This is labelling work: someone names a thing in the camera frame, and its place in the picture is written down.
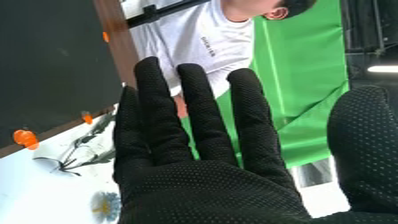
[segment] orange clip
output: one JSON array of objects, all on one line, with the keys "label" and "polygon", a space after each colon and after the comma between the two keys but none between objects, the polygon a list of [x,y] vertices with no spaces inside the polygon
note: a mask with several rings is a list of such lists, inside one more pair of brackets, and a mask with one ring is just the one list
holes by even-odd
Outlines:
[{"label": "orange clip", "polygon": [[93,116],[90,112],[84,112],[84,122],[86,124],[93,124]]},{"label": "orange clip", "polygon": [[109,33],[104,32],[104,41],[109,43],[111,42],[111,37],[109,37]]},{"label": "orange clip", "polygon": [[40,140],[33,131],[19,130],[15,132],[15,141],[31,150],[40,148]]}]

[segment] black mesh glove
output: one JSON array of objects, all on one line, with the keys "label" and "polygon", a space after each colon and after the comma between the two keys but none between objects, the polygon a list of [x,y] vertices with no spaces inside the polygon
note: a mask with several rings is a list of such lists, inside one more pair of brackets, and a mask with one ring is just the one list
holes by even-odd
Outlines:
[{"label": "black mesh glove", "polygon": [[[193,157],[189,135],[177,116],[159,60],[148,58],[136,70],[139,92],[130,87],[125,88],[115,131],[118,150],[115,179],[123,197],[120,223],[398,223],[398,217],[393,215],[398,201],[397,177],[392,176],[393,181],[388,185],[386,182],[374,183],[376,180],[381,181],[381,174],[388,175],[388,172],[374,171],[376,167],[361,161],[361,157],[353,159],[360,151],[367,153],[370,152],[367,150],[374,149],[360,148],[353,143],[345,147],[331,144],[333,147],[340,147],[335,151],[338,164],[349,169],[342,175],[345,191],[360,193],[365,189],[363,184],[369,181],[372,183],[363,195],[351,197],[354,211],[314,220],[285,168],[271,108],[253,71],[242,69],[230,75],[246,170],[237,166],[232,140],[203,68],[187,64],[178,67],[178,72],[202,161],[194,161]],[[390,118],[392,133],[398,135],[392,114],[385,116]],[[340,117],[333,120],[331,130],[342,132],[342,125],[351,125],[351,122],[342,121]],[[337,133],[331,139],[338,138],[338,141],[345,142],[340,134],[353,138],[349,133]],[[388,151],[392,156],[385,158],[390,160],[381,161],[392,174],[395,171],[388,164],[397,168],[397,160],[392,160],[397,158],[393,157],[397,144],[393,146]]]}]

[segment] person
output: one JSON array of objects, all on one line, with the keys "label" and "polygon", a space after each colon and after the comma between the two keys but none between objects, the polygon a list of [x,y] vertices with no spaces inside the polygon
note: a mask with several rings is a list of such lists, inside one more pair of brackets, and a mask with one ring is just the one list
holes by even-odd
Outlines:
[{"label": "person", "polygon": [[[166,7],[180,0],[141,0],[141,7]],[[186,115],[177,65],[202,64],[216,97],[226,93],[228,74],[248,68],[255,55],[257,16],[269,20],[292,18],[314,7],[317,0],[212,0],[132,29],[139,57],[161,58],[164,75]]]},{"label": "person", "polygon": [[397,224],[398,120],[386,90],[353,90],[333,110],[329,146],[353,209],[314,219],[282,158],[255,72],[241,69],[228,77],[242,169],[205,70],[196,64],[177,69],[202,160],[194,160],[159,59],[152,57],[138,64],[139,92],[125,88],[116,116],[120,224]]}]

